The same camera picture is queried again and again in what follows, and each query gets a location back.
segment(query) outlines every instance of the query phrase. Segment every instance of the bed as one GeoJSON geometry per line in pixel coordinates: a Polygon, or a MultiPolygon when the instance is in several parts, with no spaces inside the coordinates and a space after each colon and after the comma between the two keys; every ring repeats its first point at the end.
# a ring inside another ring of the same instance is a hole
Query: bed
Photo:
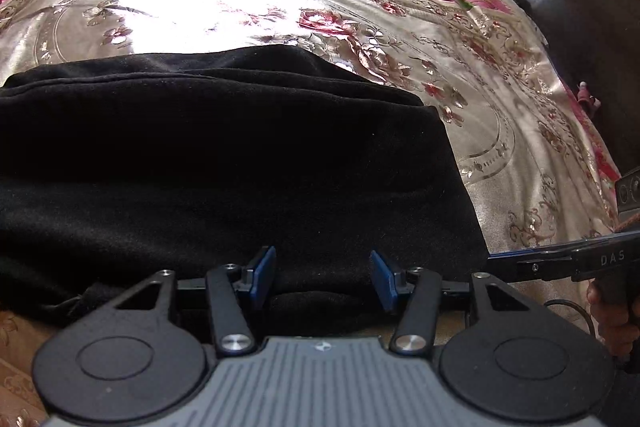
{"type": "Polygon", "coordinates": [[[640,162],[640,100],[635,43],[639,0],[527,0],[548,54],[574,92],[587,82],[602,101],[594,123],[621,172],[640,162]]]}
{"type": "MultiPolygon", "coordinates": [[[[512,0],[0,0],[0,83],[65,61],[265,44],[298,46],[436,107],[489,251],[617,225],[616,165],[512,0]]],[[[525,289],[584,301],[569,282],[525,289]]],[[[2,427],[44,417],[28,374],[49,333],[0,311],[2,427]]]]}

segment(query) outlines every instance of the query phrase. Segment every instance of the black handle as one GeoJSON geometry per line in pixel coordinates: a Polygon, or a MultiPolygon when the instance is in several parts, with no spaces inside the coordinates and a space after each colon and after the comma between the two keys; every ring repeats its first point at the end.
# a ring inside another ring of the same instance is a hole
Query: black handle
{"type": "MultiPolygon", "coordinates": [[[[602,302],[605,304],[626,305],[629,307],[630,321],[640,325],[638,317],[631,309],[634,300],[640,296],[640,269],[632,265],[628,269],[613,270],[596,278],[602,302]]],[[[640,340],[634,342],[631,355],[621,357],[618,362],[629,374],[640,373],[640,340]]]]}
{"type": "Polygon", "coordinates": [[[431,356],[442,296],[442,277],[425,270],[415,284],[389,349],[410,357],[431,356]]]}
{"type": "Polygon", "coordinates": [[[242,315],[228,269],[214,268],[205,277],[209,319],[216,351],[221,357],[237,357],[255,350],[254,336],[242,315]]]}

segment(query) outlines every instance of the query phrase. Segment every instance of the floral bedspread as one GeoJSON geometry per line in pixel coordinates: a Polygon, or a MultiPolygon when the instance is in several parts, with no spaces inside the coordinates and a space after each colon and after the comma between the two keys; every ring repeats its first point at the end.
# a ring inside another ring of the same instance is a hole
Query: floral bedspread
{"type": "Polygon", "coordinates": [[[31,381],[31,360],[52,333],[0,306],[0,427],[38,427],[46,417],[31,381]]]}
{"type": "Polygon", "coordinates": [[[0,2],[0,84],[86,58],[300,46],[437,107],[490,251],[616,224],[618,171],[511,0],[0,2]]]}

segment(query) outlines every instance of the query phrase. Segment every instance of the human hand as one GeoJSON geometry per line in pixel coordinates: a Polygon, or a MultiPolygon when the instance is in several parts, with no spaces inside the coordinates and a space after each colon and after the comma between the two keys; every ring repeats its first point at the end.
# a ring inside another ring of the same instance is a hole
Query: human hand
{"type": "MultiPolygon", "coordinates": [[[[602,302],[602,294],[593,282],[587,288],[587,301],[591,305],[591,315],[598,322],[598,333],[604,339],[614,357],[631,353],[633,343],[640,338],[640,328],[629,323],[629,310],[624,305],[602,302]]],[[[640,297],[632,306],[636,317],[640,317],[640,297]]]]}

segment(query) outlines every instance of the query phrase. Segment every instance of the gray ribbed cover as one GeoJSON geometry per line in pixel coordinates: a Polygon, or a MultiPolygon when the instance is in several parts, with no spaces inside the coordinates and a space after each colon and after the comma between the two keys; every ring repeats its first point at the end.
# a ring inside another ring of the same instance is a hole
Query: gray ribbed cover
{"type": "MultiPolygon", "coordinates": [[[[53,419],[48,427],[64,427],[53,419]]],[[[464,407],[424,360],[388,353],[376,338],[271,338],[224,359],[191,402],[149,427],[497,427],[464,407]]],[[[601,424],[587,419],[575,427],[601,424]]]]}

